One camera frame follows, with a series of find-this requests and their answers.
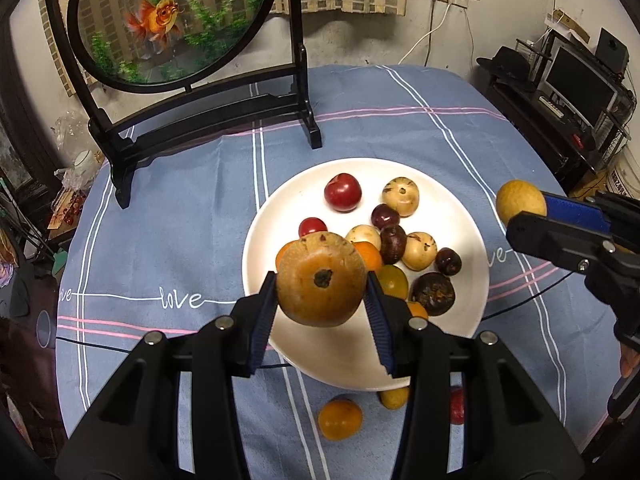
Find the wall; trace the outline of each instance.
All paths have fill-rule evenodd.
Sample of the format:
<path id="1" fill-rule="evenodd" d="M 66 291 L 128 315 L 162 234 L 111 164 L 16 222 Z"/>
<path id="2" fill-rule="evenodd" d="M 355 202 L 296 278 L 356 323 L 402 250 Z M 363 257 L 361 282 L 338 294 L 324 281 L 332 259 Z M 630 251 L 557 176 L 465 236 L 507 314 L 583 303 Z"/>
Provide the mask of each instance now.
<path id="1" fill-rule="evenodd" d="M 515 38 L 536 40 L 545 30 L 544 17 L 553 0 L 471 0 L 468 8 L 474 38 L 473 58 L 492 57 Z M 631 71 L 640 85 L 640 35 L 618 0 L 558 0 L 556 7 L 576 19 L 596 44 L 600 27 L 605 26 L 627 44 Z M 446 4 L 438 2 L 434 24 L 442 18 Z M 305 44 L 312 66 L 341 64 L 395 64 L 429 27 L 430 0 L 408 0 L 406 16 L 359 15 L 344 12 L 306 14 Z M 37 0 L 22 0 L 12 15 L 12 35 L 18 64 L 43 127 L 50 128 L 67 109 L 81 107 L 76 98 L 68 98 L 40 25 Z M 462 9 L 451 7 L 442 28 L 433 35 L 430 66 L 449 68 L 467 80 L 472 78 L 471 37 Z M 427 41 L 405 60 L 423 64 Z M 251 45 L 210 80 L 246 72 L 290 60 L 285 18 L 272 17 Z M 98 104 L 112 120 L 118 120 L 166 95 L 123 94 L 111 89 L 94 89 Z M 632 141 L 640 155 L 640 114 L 630 124 L 638 131 Z"/>

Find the bolt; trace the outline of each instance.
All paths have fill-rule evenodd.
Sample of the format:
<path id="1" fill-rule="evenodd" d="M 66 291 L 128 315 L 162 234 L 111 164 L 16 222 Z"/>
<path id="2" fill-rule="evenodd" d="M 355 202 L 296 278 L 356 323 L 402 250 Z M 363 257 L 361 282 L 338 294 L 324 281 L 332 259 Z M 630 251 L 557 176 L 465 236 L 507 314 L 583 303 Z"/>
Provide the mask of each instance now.
<path id="1" fill-rule="evenodd" d="M 604 240 L 602 242 L 602 248 L 607 251 L 607 253 L 615 253 L 616 252 L 616 246 L 611 243 L 609 240 Z"/>
<path id="2" fill-rule="evenodd" d="M 158 332 L 158 330 L 153 330 L 152 332 L 147 332 L 145 334 L 145 343 L 148 345 L 157 345 L 162 341 L 162 332 Z"/>
<path id="3" fill-rule="evenodd" d="M 490 330 L 485 330 L 480 334 L 480 341 L 485 345 L 495 345 L 498 342 L 498 336 Z"/>
<path id="4" fill-rule="evenodd" d="M 229 330 L 236 324 L 231 316 L 220 316 L 213 322 L 219 330 Z"/>
<path id="5" fill-rule="evenodd" d="M 409 326 L 414 330 L 424 330 L 429 323 L 423 317 L 413 316 L 409 320 Z"/>

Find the goldfish painting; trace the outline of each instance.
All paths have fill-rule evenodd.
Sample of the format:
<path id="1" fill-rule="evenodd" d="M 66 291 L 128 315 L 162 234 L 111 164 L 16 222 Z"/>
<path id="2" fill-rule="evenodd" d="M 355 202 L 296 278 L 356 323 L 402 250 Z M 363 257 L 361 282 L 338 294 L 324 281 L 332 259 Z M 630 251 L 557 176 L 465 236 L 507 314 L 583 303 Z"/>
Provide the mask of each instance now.
<path id="1" fill-rule="evenodd" d="M 143 59 L 149 59 L 152 47 L 154 54 L 160 54 L 167 48 L 167 35 L 170 32 L 181 34 L 180 27 L 176 23 L 178 18 L 178 5 L 174 0 L 160 0 L 154 7 L 147 0 L 142 0 L 140 10 L 136 16 L 132 12 L 125 14 L 125 21 L 129 30 L 145 43 L 147 52 Z"/>

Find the speaker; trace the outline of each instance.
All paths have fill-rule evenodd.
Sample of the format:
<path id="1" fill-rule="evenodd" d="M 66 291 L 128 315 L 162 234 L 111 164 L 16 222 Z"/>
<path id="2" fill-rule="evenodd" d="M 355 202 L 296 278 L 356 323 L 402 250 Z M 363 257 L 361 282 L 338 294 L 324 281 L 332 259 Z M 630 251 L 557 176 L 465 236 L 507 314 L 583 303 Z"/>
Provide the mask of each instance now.
<path id="1" fill-rule="evenodd" d="M 626 45 L 604 28 L 600 31 L 596 57 L 614 74 L 623 75 L 629 63 Z"/>

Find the dark purple fruit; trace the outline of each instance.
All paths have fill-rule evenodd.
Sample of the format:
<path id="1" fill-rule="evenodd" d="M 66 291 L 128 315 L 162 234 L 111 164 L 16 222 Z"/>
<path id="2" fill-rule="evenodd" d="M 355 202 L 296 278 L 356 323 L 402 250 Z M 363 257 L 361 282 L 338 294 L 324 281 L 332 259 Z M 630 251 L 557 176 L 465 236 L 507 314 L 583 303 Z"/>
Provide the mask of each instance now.
<path id="1" fill-rule="evenodd" d="M 436 268 L 445 276 L 455 276 L 462 268 L 462 260 L 456 251 L 444 247 L 436 254 Z"/>
<path id="2" fill-rule="evenodd" d="M 441 316 L 456 301 L 451 280 L 439 272 L 427 272 L 414 281 L 409 300 L 417 301 L 430 317 Z"/>
<path id="3" fill-rule="evenodd" d="M 380 256 L 386 265 L 398 262 L 406 249 L 406 233 L 399 225 L 380 230 Z"/>
<path id="4" fill-rule="evenodd" d="M 387 204 L 375 206 L 371 213 L 371 223 L 378 229 L 400 224 L 400 215 Z"/>

